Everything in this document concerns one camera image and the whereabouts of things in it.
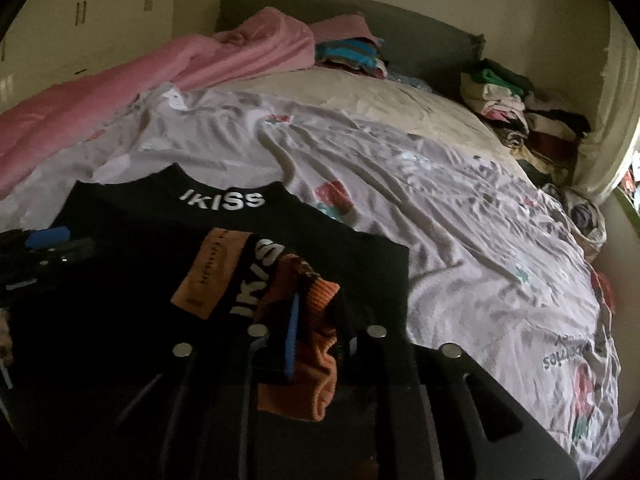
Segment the black long-sleeve sweatshirt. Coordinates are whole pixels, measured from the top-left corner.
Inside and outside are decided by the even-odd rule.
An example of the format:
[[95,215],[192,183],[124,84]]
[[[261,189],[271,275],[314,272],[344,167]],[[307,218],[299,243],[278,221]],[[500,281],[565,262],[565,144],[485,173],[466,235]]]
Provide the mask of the black long-sleeve sweatshirt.
[[248,470],[356,479],[348,344],[371,325],[405,331],[409,253],[331,222],[279,182],[210,188],[181,167],[121,184],[77,183],[46,229],[93,240],[78,263],[1,289],[1,474],[118,479],[117,421],[214,318],[258,318],[300,298],[290,393],[272,390],[250,430]]

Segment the bag of clothes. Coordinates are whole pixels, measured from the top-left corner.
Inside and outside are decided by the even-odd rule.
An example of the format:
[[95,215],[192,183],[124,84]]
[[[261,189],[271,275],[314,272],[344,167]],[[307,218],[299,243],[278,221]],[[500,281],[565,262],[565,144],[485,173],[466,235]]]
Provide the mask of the bag of clothes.
[[605,218],[599,207],[572,188],[547,183],[541,188],[559,202],[568,218],[568,227],[588,262],[596,260],[608,236]]

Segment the folded colourful striped clothes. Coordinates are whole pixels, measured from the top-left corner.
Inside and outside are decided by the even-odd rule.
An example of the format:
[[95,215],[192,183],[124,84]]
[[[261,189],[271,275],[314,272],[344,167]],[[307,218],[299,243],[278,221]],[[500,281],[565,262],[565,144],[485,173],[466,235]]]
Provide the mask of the folded colourful striped clothes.
[[378,56],[378,48],[364,38],[325,41],[314,48],[316,64],[347,70],[376,79],[385,79],[387,70]]

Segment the pile of folded clothes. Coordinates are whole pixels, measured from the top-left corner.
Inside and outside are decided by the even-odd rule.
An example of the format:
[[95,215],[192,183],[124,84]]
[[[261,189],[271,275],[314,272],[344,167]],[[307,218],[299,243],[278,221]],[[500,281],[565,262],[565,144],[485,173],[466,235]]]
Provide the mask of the pile of folded clothes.
[[459,94],[534,185],[572,182],[579,145],[592,128],[562,94],[538,88],[489,58],[463,65]]

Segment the pink quilt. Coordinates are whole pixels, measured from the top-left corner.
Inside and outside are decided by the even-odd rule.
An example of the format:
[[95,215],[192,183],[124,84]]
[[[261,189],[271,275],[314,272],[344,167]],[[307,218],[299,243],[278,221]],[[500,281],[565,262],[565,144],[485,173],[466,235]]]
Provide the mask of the pink quilt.
[[265,8],[228,32],[179,37],[134,61],[55,84],[1,115],[1,195],[159,84],[188,91],[313,65],[309,26]]

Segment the lilac strawberry print duvet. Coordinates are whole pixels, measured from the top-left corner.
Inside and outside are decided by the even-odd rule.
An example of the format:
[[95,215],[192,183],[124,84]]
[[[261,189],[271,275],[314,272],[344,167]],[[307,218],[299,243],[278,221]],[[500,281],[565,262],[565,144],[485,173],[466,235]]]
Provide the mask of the lilac strawberry print duvet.
[[562,206],[489,158],[342,110],[166,84],[32,170],[1,224],[42,228],[76,181],[171,162],[223,188],[282,182],[329,221],[407,246],[414,344],[469,352],[582,478],[614,448],[620,361],[592,267]]

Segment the cream wardrobe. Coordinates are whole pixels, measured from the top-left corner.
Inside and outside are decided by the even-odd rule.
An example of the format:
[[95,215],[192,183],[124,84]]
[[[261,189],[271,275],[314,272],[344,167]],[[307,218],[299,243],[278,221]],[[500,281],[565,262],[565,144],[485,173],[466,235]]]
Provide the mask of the cream wardrobe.
[[1,109],[171,38],[174,0],[27,0],[1,40]]

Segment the red plastic basin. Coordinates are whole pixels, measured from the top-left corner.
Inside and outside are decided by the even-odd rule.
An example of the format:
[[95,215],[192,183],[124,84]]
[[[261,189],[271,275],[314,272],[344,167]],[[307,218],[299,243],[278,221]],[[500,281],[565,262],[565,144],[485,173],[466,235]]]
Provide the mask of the red plastic basin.
[[608,307],[608,310],[614,313],[616,310],[614,292],[606,276],[601,272],[597,272],[596,270],[593,270],[592,286],[594,288],[594,291],[597,293],[598,297]]

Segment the beige bed sheet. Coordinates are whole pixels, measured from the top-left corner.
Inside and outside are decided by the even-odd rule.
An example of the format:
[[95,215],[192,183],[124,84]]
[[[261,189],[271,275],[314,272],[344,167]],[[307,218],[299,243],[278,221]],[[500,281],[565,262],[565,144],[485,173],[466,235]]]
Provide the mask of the beige bed sheet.
[[483,156],[514,176],[526,173],[480,118],[443,96],[388,80],[313,67],[220,84],[220,90],[247,91],[342,110],[406,133]]

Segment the pink pillow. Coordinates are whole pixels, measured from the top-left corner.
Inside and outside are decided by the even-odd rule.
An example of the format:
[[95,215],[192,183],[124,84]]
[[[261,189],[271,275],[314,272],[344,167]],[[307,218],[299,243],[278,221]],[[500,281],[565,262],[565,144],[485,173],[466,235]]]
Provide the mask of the pink pillow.
[[309,29],[317,44],[358,38],[369,41],[377,48],[382,47],[383,44],[383,40],[371,32],[366,19],[360,13],[341,14],[334,16],[334,18],[327,18],[310,24]]

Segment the dark grey headboard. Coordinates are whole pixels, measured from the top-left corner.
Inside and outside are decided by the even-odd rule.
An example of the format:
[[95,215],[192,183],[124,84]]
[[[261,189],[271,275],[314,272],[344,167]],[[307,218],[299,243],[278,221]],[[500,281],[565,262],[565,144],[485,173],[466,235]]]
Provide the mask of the dark grey headboard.
[[485,38],[399,6],[373,0],[219,0],[218,32],[239,26],[266,6],[307,25],[342,14],[361,14],[375,37],[383,40],[380,53],[395,73],[430,84],[479,61]]

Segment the window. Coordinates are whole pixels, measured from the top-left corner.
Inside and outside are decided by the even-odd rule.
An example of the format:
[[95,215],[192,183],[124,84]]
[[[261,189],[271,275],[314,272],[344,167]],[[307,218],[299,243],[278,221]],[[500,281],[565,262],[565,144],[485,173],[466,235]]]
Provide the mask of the window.
[[624,173],[618,188],[630,201],[632,209],[639,212],[640,208],[640,152],[635,151],[631,156],[630,165]]

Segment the cream curtain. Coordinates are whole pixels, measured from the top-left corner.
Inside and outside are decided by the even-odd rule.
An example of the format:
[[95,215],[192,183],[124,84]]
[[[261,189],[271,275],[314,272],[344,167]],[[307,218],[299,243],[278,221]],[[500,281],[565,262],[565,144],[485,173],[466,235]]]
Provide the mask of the cream curtain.
[[611,8],[596,128],[580,144],[573,178],[574,189],[595,204],[620,183],[639,146],[639,77],[639,47]]

